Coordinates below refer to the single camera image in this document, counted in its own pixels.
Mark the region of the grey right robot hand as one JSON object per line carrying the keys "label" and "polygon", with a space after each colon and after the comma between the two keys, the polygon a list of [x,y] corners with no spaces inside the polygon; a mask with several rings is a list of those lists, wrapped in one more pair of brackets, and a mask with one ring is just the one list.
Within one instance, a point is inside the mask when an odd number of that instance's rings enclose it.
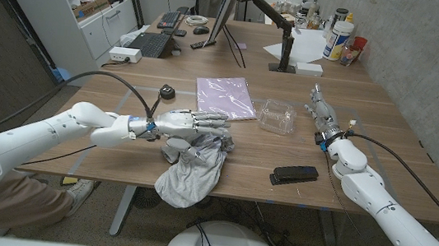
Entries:
{"label": "grey right robot hand", "polygon": [[315,84],[310,97],[311,104],[306,104],[304,107],[315,120],[318,130],[314,135],[315,144],[328,147],[337,137],[343,135],[343,131],[333,107],[325,102],[319,84]]}

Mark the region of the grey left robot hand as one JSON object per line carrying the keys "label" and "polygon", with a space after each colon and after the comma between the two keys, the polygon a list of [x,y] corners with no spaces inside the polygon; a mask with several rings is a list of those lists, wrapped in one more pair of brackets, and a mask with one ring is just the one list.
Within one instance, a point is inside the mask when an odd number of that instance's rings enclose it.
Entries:
{"label": "grey left robot hand", "polygon": [[228,116],[220,112],[175,109],[157,116],[153,132],[168,136],[167,146],[204,162],[203,155],[190,143],[202,135],[217,136],[220,140],[230,141],[232,137],[227,130],[230,127],[227,120]]}

